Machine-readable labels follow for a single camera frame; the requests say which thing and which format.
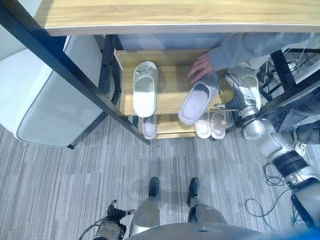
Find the table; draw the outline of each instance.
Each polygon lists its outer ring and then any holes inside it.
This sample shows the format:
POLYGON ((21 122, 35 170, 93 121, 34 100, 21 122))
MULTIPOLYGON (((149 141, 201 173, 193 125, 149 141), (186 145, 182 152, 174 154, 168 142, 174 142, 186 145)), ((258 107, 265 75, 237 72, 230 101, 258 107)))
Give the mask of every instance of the table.
POLYGON ((319 0, 42 0, 52 36, 320 32, 319 0))

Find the floor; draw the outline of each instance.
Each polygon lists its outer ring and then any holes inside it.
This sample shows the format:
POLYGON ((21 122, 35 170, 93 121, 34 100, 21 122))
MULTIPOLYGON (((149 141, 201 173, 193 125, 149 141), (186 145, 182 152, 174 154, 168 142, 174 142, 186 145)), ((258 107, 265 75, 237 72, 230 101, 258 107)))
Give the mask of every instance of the floor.
MULTIPOLYGON (((255 198, 267 211, 286 189, 265 183, 267 160, 239 130, 220 141, 192 137, 145 145, 107 117, 70 150, 20 142, 0 126, 0 156, 0 228, 6 240, 76 239, 103 217, 111 200, 117 199, 118 208, 136 209, 153 176, 160 179, 161 225, 187 221, 189 181, 199 177, 200 198, 230 224, 268 232, 261 218, 246 212, 245 201, 255 198)), ((306 159, 320 169, 320 146, 309 146, 306 159)), ((260 214, 256 205, 248 208, 260 214)), ((123 221, 128 229, 131 219, 123 221)), ((276 230, 292 227, 289 191, 266 220, 276 230)))

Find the white wall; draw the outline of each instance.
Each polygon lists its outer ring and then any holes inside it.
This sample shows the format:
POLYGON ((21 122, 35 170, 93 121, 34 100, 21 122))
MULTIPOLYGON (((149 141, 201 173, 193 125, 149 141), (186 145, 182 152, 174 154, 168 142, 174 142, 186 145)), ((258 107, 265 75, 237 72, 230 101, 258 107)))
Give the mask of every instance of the white wall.
MULTIPOLYGON (((30 15, 35 16, 42 0, 19 0, 30 15)), ((0 25, 0 61, 26 47, 0 25)))

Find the metal table leg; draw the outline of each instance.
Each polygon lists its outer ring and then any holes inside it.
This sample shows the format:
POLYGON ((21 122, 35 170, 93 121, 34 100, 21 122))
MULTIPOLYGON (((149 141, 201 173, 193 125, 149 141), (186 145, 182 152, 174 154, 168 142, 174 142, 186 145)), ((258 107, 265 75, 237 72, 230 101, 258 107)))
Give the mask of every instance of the metal table leg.
POLYGON ((104 93, 63 52, 55 38, 51 37, 17 0, 0 0, 0 23, 74 88, 141 141, 150 144, 150 141, 143 137, 126 116, 106 98, 104 93))

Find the slipper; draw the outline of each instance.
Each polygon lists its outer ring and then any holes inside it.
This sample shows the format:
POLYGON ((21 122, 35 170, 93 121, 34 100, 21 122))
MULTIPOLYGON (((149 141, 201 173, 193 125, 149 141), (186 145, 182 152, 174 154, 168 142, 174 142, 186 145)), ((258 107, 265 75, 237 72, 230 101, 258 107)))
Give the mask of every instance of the slipper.
POLYGON ((150 117, 157 107, 159 71, 151 61, 141 62, 133 73, 133 110, 141 118, 150 117))
POLYGON ((210 115, 211 136, 221 140, 226 135, 226 113, 224 111, 213 112, 210 115))
POLYGON ((199 138, 207 139, 211 135, 209 113, 205 112, 194 124, 195 132, 199 138))
POLYGON ((186 125, 198 121, 208 110, 209 103, 217 96, 220 88, 219 76, 216 72, 207 74, 193 85, 181 106, 178 117, 186 125))
POLYGON ((154 139, 157 136, 157 116, 140 117, 139 120, 144 138, 148 140, 154 139))
POLYGON ((238 66, 228 69, 227 72, 239 77, 244 83, 248 85, 248 87, 253 92, 256 101, 256 108, 260 110, 261 98, 259 93, 259 81, 255 71, 250 68, 250 65, 246 62, 242 62, 238 66))

